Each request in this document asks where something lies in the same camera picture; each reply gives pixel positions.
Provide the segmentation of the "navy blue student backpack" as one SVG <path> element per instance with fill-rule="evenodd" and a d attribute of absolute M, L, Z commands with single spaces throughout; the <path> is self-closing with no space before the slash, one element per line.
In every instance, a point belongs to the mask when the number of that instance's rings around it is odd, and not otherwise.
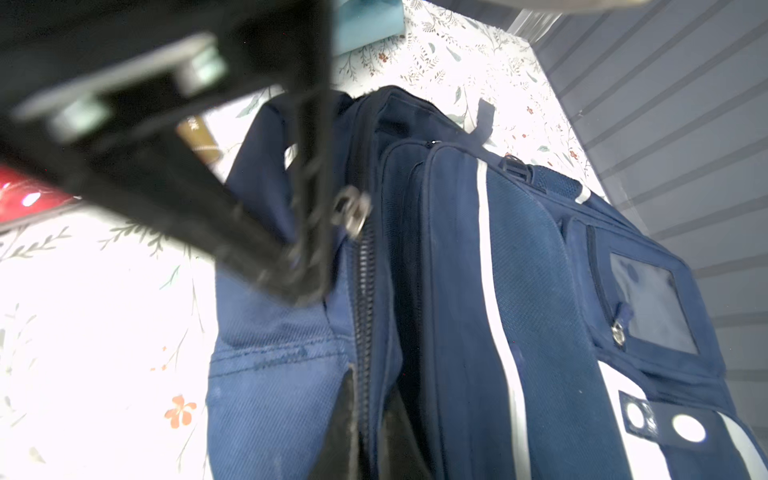
<path fill-rule="evenodd" d="M 763 479 L 689 266 L 397 87 L 334 96 L 353 223 L 291 307 L 216 271 L 217 479 Z"/>

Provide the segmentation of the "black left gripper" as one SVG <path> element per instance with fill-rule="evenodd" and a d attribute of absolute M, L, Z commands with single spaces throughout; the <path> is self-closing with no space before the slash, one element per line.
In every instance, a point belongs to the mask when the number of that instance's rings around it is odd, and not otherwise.
<path fill-rule="evenodd" d="M 330 283 L 329 1 L 5 1 L 1 160 L 186 242 L 303 305 Z M 282 240 L 178 125 L 280 85 L 296 120 Z"/>

